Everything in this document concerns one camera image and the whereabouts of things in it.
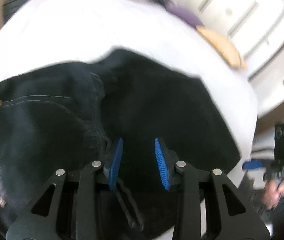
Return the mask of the person right hand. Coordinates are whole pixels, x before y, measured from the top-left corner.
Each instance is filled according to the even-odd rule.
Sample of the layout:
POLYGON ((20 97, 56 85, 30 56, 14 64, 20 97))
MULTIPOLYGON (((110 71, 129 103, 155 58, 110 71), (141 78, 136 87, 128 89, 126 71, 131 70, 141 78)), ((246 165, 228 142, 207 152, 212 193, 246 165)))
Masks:
POLYGON ((261 200, 265 208, 271 210, 277 207, 281 198, 284 198, 284 180, 279 185, 275 180, 267 181, 261 200))

